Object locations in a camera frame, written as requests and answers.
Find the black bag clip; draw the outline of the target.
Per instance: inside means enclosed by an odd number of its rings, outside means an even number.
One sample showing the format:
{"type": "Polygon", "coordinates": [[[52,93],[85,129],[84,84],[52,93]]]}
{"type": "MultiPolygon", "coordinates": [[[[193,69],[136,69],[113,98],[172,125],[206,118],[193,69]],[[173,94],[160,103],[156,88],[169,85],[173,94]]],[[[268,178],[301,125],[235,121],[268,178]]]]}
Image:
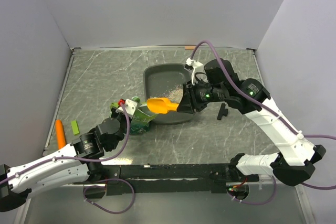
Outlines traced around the black bag clip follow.
{"type": "Polygon", "coordinates": [[[228,108],[226,107],[225,103],[222,103],[219,108],[217,120],[221,120],[223,117],[227,117],[227,116],[228,116],[228,108]]]}

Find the yellow plastic scoop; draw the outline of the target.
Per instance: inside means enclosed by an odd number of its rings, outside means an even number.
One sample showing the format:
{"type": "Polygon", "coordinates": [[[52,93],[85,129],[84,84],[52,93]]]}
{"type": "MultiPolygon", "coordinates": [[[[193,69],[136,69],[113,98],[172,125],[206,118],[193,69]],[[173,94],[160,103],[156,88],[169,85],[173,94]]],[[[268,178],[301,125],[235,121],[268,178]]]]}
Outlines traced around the yellow plastic scoop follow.
{"type": "Polygon", "coordinates": [[[168,98],[150,98],[146,102],[148,109],[157,114],[167,114],[177,111],[178,103],[172,103],[168,98]]]}

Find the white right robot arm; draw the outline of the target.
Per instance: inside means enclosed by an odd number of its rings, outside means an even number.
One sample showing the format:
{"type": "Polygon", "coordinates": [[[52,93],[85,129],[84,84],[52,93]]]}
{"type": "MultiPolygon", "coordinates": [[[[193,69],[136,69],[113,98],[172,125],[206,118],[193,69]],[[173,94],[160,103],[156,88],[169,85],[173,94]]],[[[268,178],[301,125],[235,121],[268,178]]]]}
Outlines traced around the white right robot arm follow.
{"type": "Polygon", "coordinates": [[[326,153],[322,145],[314,145],[282,115],[267,89],[256,79],[241,80],[228,60],[222,60],[227,79],[217,60],[207,64],[187,59],[184,68],[192,73],[183,84],[183,96],[177,111],[194,114],[209,103],[225,102],[252,120],[274,143],[277,153],[266,155],[237,154],[231,159],[229,175],[241,181],[249,175],[274,175],[288,186],[308,180],[314,164],[326,153]]]}

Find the green litter bag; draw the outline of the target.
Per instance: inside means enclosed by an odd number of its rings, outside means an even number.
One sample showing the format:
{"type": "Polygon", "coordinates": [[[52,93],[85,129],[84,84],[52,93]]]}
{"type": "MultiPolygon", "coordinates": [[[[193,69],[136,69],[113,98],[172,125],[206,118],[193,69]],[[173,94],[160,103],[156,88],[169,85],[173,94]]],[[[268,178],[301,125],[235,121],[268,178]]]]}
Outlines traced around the green litter bag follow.
{"type": "MultiPolygon", "coordinates": [[[[154,120],[158,114],[151,112],[146,102],[142,103],[139,97],[132,97],[130,99],[139,103],[133,118],[128,117],[130,121],[130,134],[138,135],[149,131],[151,121],[154,120]]],[[[112,102],[110,108],[112,106],[118,108],[118,102],[112,102]]]]}

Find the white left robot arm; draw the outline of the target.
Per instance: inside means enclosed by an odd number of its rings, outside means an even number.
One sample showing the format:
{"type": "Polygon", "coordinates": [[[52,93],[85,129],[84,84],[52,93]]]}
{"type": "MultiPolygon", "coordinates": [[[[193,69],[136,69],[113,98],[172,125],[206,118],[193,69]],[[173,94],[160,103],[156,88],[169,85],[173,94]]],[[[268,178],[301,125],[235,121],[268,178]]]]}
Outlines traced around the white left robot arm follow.
{"type": "Polygon", "coordinates": [[[14,210],[35,195],[65,184],[103,179],[103,156],[128,141],[131,114],[120,101],[117,117],[107,118],[61,149],[30,163],[1,165],[1,212],[14,210]]]}

